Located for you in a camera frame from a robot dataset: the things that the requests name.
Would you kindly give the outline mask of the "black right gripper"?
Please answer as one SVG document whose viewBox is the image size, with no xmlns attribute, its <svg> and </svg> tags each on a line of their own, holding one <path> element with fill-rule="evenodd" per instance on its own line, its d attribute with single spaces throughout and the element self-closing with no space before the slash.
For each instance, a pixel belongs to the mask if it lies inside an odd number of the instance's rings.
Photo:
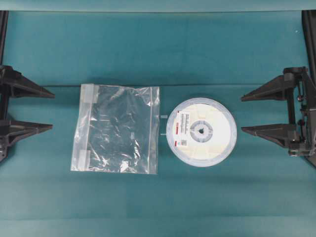
<svg viewBox="0 0 316 237">
<path fill-rule="evenodd" d="M 316 157 L 316 85 L 306 67 L 285 68 L 283 75 L 241 97 L 242 102 L 255 100 L 287 100 L 291 124 L 242 127 L 243 132 L 288 148 L 291 156 Z M 296 125 L 295 100 L 302 114 Z"/>
</svg>

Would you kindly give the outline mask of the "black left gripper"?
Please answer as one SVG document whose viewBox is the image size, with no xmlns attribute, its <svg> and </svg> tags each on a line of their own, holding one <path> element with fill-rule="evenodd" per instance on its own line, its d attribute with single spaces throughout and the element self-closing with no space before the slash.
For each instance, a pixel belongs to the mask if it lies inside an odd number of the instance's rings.
<svg viewBox="0 0 316 237">
<path fill-rule="evenodd" d="M 11 66 L 0 66 L 0 162 L 8 158 L 8 153 L 18 141 L 48 131 L 51 124 L 33 123 L 14 120 L 8 114 L 10 98 L 38 97 L 55 98 L 42 86 L 24 76 L 15 78 L 16 73 Z"/>
</svg>

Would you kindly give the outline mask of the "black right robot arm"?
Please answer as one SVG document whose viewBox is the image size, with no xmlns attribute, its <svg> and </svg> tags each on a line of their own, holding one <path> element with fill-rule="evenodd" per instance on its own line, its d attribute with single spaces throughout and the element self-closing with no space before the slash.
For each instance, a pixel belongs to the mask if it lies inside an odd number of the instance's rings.
<svg viewBox="0 0 316 237">
<path fill-rule="evenodd" d="M 241 100 L 278 100 L 287 102 L 287 124 L 242 127 L 242 131 L 271 141 L 293 157 L 305 157 L 316 162 L 316 12 L 302 11 L 309 67 L 285 68 L 258 89 L 242 96 Z"/>
</svg>

